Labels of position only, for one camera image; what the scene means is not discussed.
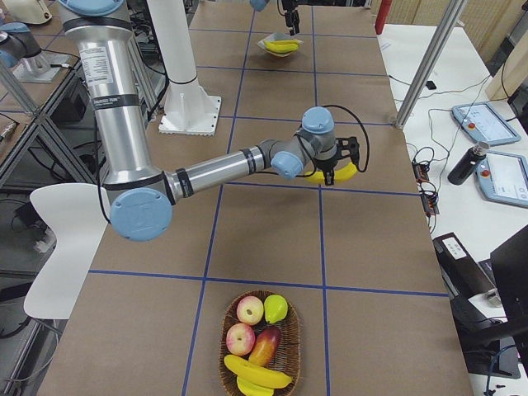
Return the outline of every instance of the wicker basket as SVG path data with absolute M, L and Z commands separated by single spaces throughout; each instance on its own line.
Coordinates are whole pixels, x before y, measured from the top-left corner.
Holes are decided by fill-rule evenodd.
M 229 371 L 224 365 L 224 356 L 229 354 L 228 348 L 225 345 L 225 336 L 236 323 L 239 323 L 237 319 L 237 305 L 238 302 L 248 296 L 254 295 L 258 297 L 262 302 L 268 295 L 274 293 L 266 290 L 255 290 L 244 293 L 237 297 L 229 306 L 224 322 L 222 323 L 222 339 L 220 341 L 220 354 L 219 354 L 219 372 L 222 385 L 229 396 L 244 396 L 237 387 L 237 376 Z M 268 369 L 279 370 L 287 375 L 293 377 L 293 382 L 283 389 L 276 389 L 274 396 L 290 396 L 299 381 L 300 375 L 300 332 L 299 332 L 299 318 L 295 312 L 294 307 L 288 303 L 288 314 L 286 318 L 278 323 L 275 323 L 280 329 L 280 344 L 277 348 L 275 358 L 266 367 Z M 258 335 L 266 327 L 264 319 L 257 325 L 253 326 L 255 333 Z

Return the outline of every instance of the black monitor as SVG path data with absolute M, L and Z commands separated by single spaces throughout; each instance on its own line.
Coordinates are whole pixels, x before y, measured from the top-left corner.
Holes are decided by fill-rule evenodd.
M 466 298 L 451 301 L 469 372 L 487 375 L 494 355 L 508 345 L 491 375 L 519 378 L 518 357 L 528 372 L 528 226 L 491 253 L 493 276 L 507 322 L 486 319 Z

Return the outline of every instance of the white table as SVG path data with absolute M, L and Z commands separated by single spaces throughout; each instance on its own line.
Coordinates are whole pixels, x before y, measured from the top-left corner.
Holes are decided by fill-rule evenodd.
M 383 35 L 379 36 L 379 45 L 382 49 L 387 74 L 410 83 L 434 31 L 434 26 L 385 26 Z M 463 90 L 482 82 L 487 76 L 489 76 L 489 72 L 468 36 L 462 28 L 457 27 L 429 77 L 436 84 L 437 89 L 430 91 L 424 88 L 422 96 L 431 95 L 433 92 Z M 435 158 L 444 158 L 446 151 L 431 140 L 429 109 L 450 110 L 455 105 L 487 101 L 488 97 L 484 90 L 490 81 L 491 78 L 464 92 L 433 95 L 418 100 L 408 123 L 403 129 L 407 142 L 418 148 L 431 146 L 435 149 Z M 405 98 L 408 85 L 391 79 L 391 88 L 397 108 L 399 108 L 401 105 L 399 100 Z M 505 119 L 514 116 L 506 101 L 494 101 L 492 106 Z M 445 164 L 445 161 L 442 161 L 432 163 L 429 171 L 431 181 L 436 187 L 440 187 L 438 204 L 440 213 L 436 217 L 436 227 L 432 237 L 454 232 L 476 261 L 487 259 L 493 249 L 528 224 L 528 209 L 486 200 L 479 190 L 476 177 L 470 177 L 461 186 L 450 184 L 447 180 L 449 171 L 474 143 L 464 131 L 459 130 L 458 134 L 456 133 L 458 125 L 451 118 L 450 112 L 433 111 L 431 118 L 435 140 L 449 148 L 456 136 L 445 170 L 442 172 Z M 515 144 L 497 146 L 493 149 L 528 157 L 526 133 L 517 120 L 512 121 L 511 125 L 522 136 L 521 141 Z M 414 153 L 415 150 L 409 148 L 411 158 Z M 427 150 L 418 157 L 418 160 L 430 158 L 431 150 Z M 491 309 L 488 303 L 480 301 L 478 296 L 475 297 L 474 302 L 485 315 L 496 315 L 496 313 L 488 312 Z M 528 380 L 524 370 L 521 370 L 521 373 L 522 378 L 519 380 L 492 378 L 490 389 L 495 389 L 495 384 L 505 384 L 506 388 L 495 389 L 497 390 L 495 396 L 526 394 L 528 392 Z M 486 376 L 470 375 L 470 379 L 475 396 L 482 395 L 485 390 Z

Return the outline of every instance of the yellow banana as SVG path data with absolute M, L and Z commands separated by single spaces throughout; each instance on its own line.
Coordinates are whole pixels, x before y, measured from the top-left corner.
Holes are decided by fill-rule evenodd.
M 254 384 L 247 379 L 237 377 L 238 390 L 245 396 L 273 396 L 275 392 L 272 388 L 266 388 L 265 386 Z
M 336 183 L 343 183 L 346 182 L 349 179 L 352 179 L 354 175 L 357 173 L 357 167 L 353 163 L 348 163 L 345 167 L 342 167 L 341 169 L 337 169 L 334 172 L 333 180 Z M 306 180 L 308 180 L 311 183 L 315 184 L 324 184 L 324 174 L 321 171 L 317 171 L 312 176 L 306 177 Z
M 299 43 L 296 40 L 264 41 L 264 46 L 268 51 L 276 54 L 288 54 L 299 49 Z
M 254 365 L 240 356 L 226 355 L 224 364 L 240 378 L 266 388 L 282 389 L 293 382 L 293 378 L 289 375 Z

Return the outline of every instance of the sticker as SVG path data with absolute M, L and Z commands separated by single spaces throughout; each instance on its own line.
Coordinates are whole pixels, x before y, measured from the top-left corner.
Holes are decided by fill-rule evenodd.
M 444 245 L 449 250 L 449 253 L 451 253 L 451 256 L 455 260 L 459 260 L 460 258 L 467 257 L 467 254 L 465 254 L 464 249 L 459 245 L 459 243 L 454 239 L 453 237 L 444 239 Z
M 79 54 L 89 87 L 114 82 L 106 47 L 82 49 Z

